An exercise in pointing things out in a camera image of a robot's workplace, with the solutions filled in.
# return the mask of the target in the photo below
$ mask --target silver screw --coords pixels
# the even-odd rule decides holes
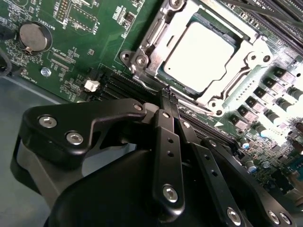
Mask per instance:
[[[43,67],[41,69],[41,75],[45,77],[49,77],[52,74],[51,70],[47,67]]]
[[[182,5],[182,0],[170,0],[169,4],[173,9],[177,9]]]
[[[163,188],[163,195],[170,202],[177,202],[177,200],[178,200],[177,192],[175,191],[175,189],[173,189],[170,186],[165,186]]]
[[[83,137],[76,132],[70,132],[66,135],[67,141],[69,141],[72,145],[80,145],[83,142]]]
[[[136,59],[136,62],[140,67],[144,67],[147,65],[148,58],[145,55],[139,55]]]
[[[137,104],[134,105],[134,108],[135,108],[136,110],[139,110],[139,111],[142,110],[142,107],[140,107],[140,106],[137,105]]]
[[[40,117],[39,124],[45,128],[51,129],[57,125],[57,121],[53,117]]]
[[[239,226],[241,225],[241,218],[240,216],[237,214],[237,212],[235,212],[235,210],[231,207],[229,207],[227,209],[227,216],[229,217],[229,219],[236,225]]]
[[[188,129],[190,128],[190,124],[187,122],[183,122],[184,126],[187,127]]]
[[[169,114],[167,112],[162,113],[164,117],[169,118]]]
[[[291,221],[284,213],[280,212],[280,216],[287,224],[289,224],[289,225],[291,224]]]
[[[212,140],[209,141],[209,143],[213,146],[213,147],[216,147],[217,144],[215,142],[213,142]]]
[[[269,211],[268,213],[269,213],[270,219],[271,219],[275,224],[279,225],[279,224],[280,224],[280,220],[279,220],[279,218],[275,215],[275,213],[272,212],[272,211]]]

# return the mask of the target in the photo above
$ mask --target black plastic bracket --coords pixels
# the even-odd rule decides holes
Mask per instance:
[[[40,106],[24,113],[19,136],[32,152],[57,166],[74,169],[91,149],[94,132],[102,133],[111,124],[141,120],[145,115],[144,107],[134,99]],[[42,126],[39,119],[44,116],[54,118],[56,126]],[[69,132],[80,134],[82,143],[69,143],[66,139]]]
[[[218,141],[205,138],[201,143],[215,155],[224,178],[228,180],[234,193],[241,195],[237,203],[245,209],[246,216],[253,226],[296,226],[291,215],[253,179],[245,168],[239,165]],[[284,216],[289,219],[289,223],[282,218]]]
[[[172,222],[185,208],[179,136],[171,112],[158,110],[155,120],[155,163],[152,197],[163,211],[161,222]]]
[[[187,152],[192,153],[192,160],[196,161],[201,171],[221,225],[227,227],[249,225],[243,218],[211,151],[197,144],[195,131],[186,121],[180,120],[178,127]]]

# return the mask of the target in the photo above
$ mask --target black metal arm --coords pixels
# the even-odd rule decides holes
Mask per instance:
[[[198,140],[169,91],[160,98],[24,113],[11,170],[46,199],[49,227],[297,226],[218,141]],[[137,150],[83,178],[86,157],[125,143]]]

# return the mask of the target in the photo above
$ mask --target motherboard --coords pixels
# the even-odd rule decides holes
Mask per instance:
[[[235,157],[260,184],[297,202],[299,22],[297,0],[2,0],[0,47],[12,64],[6,76],[69,102],[153,102],[170,87],[198,137],[236,144]]]

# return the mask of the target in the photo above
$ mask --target metal frame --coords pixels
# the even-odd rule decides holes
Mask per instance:
[[[133,79],[140,82],[145,88],[153,91],[162,89],[167,84],[159,78],[158,70],[164,62],[166,62],[165,64],[169,62],[181,37],[187,31],[188,23],[199,9],[203,9],[242,39],[237,44],[239,49],[225,64],[226,72],[223,75],[216,75],[217,77],[206,84],[204,91],[198,91],[201,92],[198,94],[199,98],[192,100],[188,98],[189,94],[185,91],[181,92],[183,99],[188,102],[188,107],[191,108],[190,103],[194,102],[197,105],[196,108],[202,109],[207,115],[221,117],[224,115],[225,100],[238,83],[241,83],[241,78],[257,65],[269,65],[273,60],[273,55],[266,44],[266,37],[246,25],[219,2],[214,0],[165,0],[137,51],[122,51],[120,59],[134,74]],[[243,39],[243,35],[228,23],[245,33],[249,40]]]

